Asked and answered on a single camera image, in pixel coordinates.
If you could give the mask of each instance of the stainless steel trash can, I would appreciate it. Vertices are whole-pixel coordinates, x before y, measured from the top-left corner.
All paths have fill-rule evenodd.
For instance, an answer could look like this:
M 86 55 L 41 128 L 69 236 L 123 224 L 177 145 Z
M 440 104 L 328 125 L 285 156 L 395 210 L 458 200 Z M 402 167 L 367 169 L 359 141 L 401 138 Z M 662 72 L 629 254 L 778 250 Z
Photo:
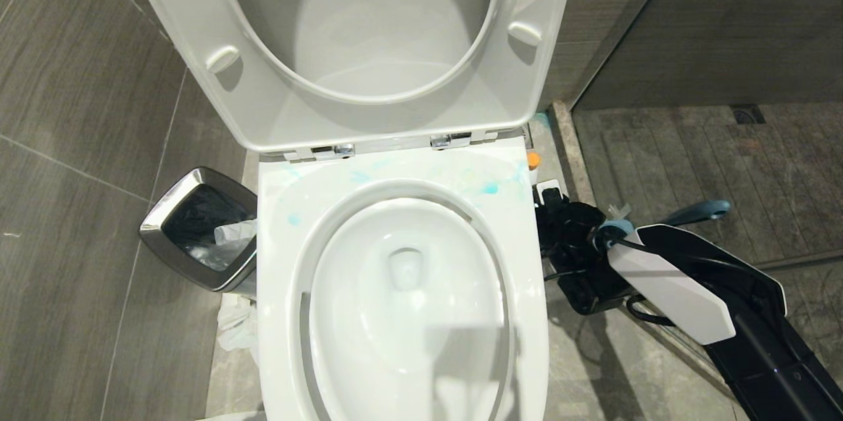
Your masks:
M 256 217 L 255 193 L 200 167 L 163 194 L 140 235 L 163 263 L 202 288 L 254 298 Z

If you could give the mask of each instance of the toilet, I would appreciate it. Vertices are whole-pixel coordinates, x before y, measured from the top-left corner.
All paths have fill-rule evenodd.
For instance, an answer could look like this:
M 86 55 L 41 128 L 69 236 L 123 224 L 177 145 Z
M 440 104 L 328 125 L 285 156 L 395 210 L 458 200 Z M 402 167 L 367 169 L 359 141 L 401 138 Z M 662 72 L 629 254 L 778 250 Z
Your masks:
M 150 0 L 261 154 L 270 421 L 539 420 L 524 138 L 566 0 Z

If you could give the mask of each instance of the floor drain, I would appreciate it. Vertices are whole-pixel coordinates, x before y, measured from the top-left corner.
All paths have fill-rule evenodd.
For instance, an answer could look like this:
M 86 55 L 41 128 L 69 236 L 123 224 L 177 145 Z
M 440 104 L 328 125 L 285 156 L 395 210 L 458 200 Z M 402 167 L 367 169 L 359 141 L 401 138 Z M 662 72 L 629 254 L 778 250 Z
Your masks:
M 758 105 L 729 105 L 732 109 L 732 114 L 735 115 L 735 121 L 739 125 L 764 125 L 767 121 L 764 120 L 764 115 L 758 109 Z

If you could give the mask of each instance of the toilet bowl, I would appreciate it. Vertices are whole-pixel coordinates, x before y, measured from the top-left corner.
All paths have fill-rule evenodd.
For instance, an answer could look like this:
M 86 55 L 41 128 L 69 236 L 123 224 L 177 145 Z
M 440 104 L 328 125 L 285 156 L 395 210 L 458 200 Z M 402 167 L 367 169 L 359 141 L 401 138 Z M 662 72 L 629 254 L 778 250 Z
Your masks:
M 540 419 L 524 139 L 566 0 L 150 0 L 261 153 L 266 416 Z

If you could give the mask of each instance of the shower area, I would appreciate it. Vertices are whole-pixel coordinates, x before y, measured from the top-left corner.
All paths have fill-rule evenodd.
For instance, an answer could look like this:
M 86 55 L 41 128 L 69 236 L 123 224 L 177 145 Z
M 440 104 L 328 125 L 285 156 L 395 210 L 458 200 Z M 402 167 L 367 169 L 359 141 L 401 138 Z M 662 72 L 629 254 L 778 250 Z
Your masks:
M 628 206 L 643 225 L 705 199 L 732 202 L 728 216 L 689 229 L 782 282 L 788 318 L 839 384 L 841 6 L 629 0 L 595 72 L 554 105 L 572 118 L 604 212 Z

